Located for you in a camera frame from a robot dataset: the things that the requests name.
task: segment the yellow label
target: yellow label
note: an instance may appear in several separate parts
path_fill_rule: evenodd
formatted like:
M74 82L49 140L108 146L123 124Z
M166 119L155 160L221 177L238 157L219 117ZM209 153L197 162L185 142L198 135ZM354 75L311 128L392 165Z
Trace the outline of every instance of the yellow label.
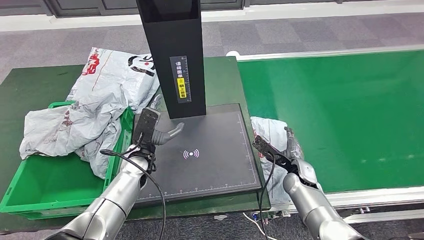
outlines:
M184 78L183 77L177 78L176 83L178 84L179 97L181 99L186 98L187 93L186 93L186 83L184 82Z

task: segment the green plastic crate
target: green plastic crate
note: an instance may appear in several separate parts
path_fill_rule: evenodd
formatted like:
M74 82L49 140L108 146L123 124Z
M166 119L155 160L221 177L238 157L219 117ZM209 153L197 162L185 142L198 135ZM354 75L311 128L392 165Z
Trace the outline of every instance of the green plastic crate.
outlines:
M72 103L54 102L48 107ZM133 119L130 108L120 116L121 133L114 151L124 152L130 146ZM20 163L0 203L0 212L31 220L79 215L108 187L120 162L119 157L109 157L103 180L93 174L90 163L75 153L57 157L31 155Z

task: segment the gray carpet floor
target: gray carpet floor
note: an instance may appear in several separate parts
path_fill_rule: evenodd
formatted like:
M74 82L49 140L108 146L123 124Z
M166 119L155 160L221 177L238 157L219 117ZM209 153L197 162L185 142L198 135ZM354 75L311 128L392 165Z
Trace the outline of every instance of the gray carpet floor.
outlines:
M389 240L405 237L410 233L424 231L424 219L381 221L352 225L365 237L373 240ZM123 225L117 240L155 240L159 236L160 221L139 221ZM278 240L311 240L307 228L298 215L276 218L265 226L270 237ZM54 230L19 232L0 236L0 240L40 240L53 234ZM256 225L241 213L232 213L218 221L213 216L175 218L166 221L163 240L252 240L265 239Z
M423 26L424 13L208 22L203 24L203 50L211 57L232 50L253 55L424 44ZM0 83L12 68L85 64L91 47L149 52L141 26L0 32ZM367 237L388 240L424 231L424 219L353 226ZM297 215L274 219L266 228L279 240L311 239ZM159 229L159 221L126 223L117 239L156 239ZM53 232L14 233L0 240L43 239ZM223 221L212 216L169 219L164 236L165 240L261 238L257 227L240 213Z

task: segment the label sticker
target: label sticker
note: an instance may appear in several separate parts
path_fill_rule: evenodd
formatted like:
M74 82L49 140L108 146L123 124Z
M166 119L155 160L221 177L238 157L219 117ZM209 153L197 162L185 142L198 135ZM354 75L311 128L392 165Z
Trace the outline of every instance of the label sticker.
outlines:
M179 104L191 103L192 94L190 91L189 68L187 56L171 56L170 58L172 75L174 78L176 98Z

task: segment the black cable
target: black cable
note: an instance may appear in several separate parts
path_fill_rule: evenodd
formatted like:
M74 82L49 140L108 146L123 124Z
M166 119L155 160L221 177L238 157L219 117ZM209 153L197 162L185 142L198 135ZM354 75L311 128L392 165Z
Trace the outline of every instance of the black cable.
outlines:
M265 190L267 190L268 183L270 182L271 177L273 176L273 173L274 173L274 168L276 167L276 157L272 153L270 153L270 152L268 152L268 153L270 155L272 155L273 163L272 163L271 172L269 172L268 179L266 180L265 185L262 187L262 192L260 193L260 198L259 198L259 217L260 217L260 224L262 225L262 230L263 230L263 233L265 234L266 240L269 240L269 239L268 239L267 231L265 231L264 220L262 219L262 198L264 197Z
M118 153L118 152L115 152L115 151L112 151L112 150L109 150L109 149L102 149L102 150L100 150L100 153L103 154L103 155L107 155L107 156L117 156L117 157L120 157L121 159L129 162L130 164L132 164L136 168L138 168L140 171L142 171L153 182L153 184L156 186L157 190L160 193L160 198L162 199L162 227L161 227L160 235L159 235L159 240L161 240L162 239L162 235L164 234L165 220L166 220L166 216L167 216L167 211L166 211L166 208L165 208L165 197L164 197L164 194L162 193L161 186L159 186L158 182L146 170L144 170L138 164L136 164L135 162L133 162L128 157L122 155L121 153Z
M131 153L132 151L134 151L136 148L139 148L140 147L140 145L142 144L142 141L143 141L143 137L144 137L144 135L143 135L143 133L141 133L141 135L140 135L140 138L138 139L138 142L137 142L137 144L133 147L133 148L130 148L130 149L128 149L128 150L126 150L126 151L124 151L124 152L121 152L121 153L118 153L118 152L115 152L114 151L114 153L116 153L116 154L121 154L121 155L126 155L126 154L129 154L129 153Z

